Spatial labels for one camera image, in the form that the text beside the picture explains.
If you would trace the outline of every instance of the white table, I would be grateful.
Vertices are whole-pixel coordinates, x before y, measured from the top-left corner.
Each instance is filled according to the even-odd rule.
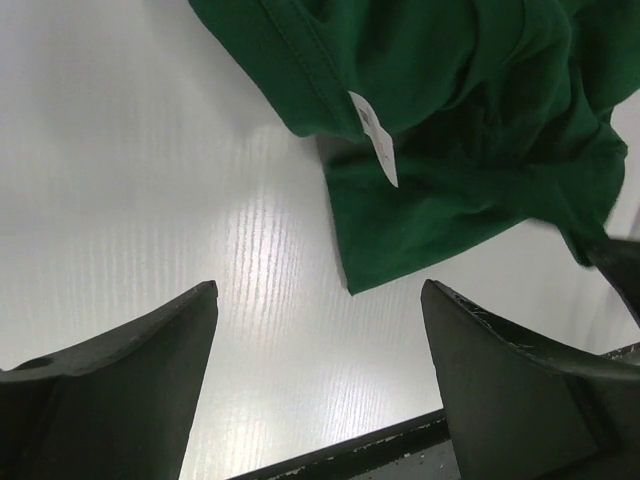
[[[183,479],[439,408],[427,277],[590,351],[639,339],[604,280],[533,224],[352,298],[314,140],[288,133],[186,0],[4,0],[0,27],[0,367],[217,280]],[[639,113],[636,97],[617,116],[632,143],[611,224],[624,235]]]

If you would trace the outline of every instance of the green cloth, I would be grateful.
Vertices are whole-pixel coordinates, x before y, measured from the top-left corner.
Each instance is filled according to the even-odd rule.
[[[640,86],[638,0],[190,0],[297,135],[368,144],[348,92],[396,145],[325,175],[349,290],[533,218],[575,258],[606,238],[626,145],[613,108]]]

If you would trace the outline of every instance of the clothing label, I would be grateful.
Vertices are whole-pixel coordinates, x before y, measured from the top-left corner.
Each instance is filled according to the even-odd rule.
[[[398,187],[398,172],[396,171],[396,156],[393,151],[393,139],[387,131],[382,128],[380,121],[373,107],[361,95],[349,92],[351,100],[360,116],[362,128],[373,142],[376,155],[382,166],[382,170],[394,187]]]

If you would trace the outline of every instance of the blurred black object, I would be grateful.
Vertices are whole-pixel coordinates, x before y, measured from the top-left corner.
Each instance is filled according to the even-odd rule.
[[[638,244],[592,259],[634,318]],[[493,315],[427,282],[425,325],[462,478],[640,478],[637,349],[599,357]]]
[[[218,316],[206,282],[0,372],[0,479],[176,480]]]

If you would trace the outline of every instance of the white tabletop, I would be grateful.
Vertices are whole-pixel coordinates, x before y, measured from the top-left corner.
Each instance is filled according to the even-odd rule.
[[[427,278],[590,351],[639,339],[604,280],[533,224],[351,297],[314,139],[284,128],[187,0],[4,0],[0,27],[0,367],[216,280],[183,479],[439,408]],[[632,144],[611,224],[624,235],[640,205],[639,113],[636,97],[616,117]]]

